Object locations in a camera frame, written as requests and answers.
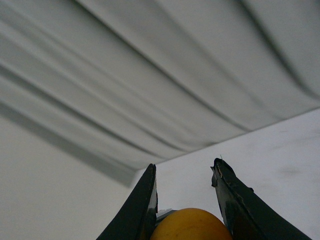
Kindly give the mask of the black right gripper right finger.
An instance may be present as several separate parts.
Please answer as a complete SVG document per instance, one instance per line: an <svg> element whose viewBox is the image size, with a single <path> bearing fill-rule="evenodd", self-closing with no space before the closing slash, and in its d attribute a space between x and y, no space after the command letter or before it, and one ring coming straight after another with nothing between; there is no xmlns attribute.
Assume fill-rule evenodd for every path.
<svg viewBox="0 0 320 240"><path fill-rule="evenodd" d="M309 240L305 233L269 207L223 159L211 167L223 222L234 240Z"/></svg>

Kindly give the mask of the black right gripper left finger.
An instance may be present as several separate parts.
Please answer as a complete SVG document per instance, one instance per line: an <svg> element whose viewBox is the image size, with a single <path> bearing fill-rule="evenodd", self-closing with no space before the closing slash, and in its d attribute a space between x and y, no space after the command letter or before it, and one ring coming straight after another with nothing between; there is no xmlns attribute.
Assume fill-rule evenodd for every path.
<svg viewBox="0 0 320 240"><path fill-rule="evenodd" d="M99 240L149 240L158 212L156 165L149 164Z"/></svg>

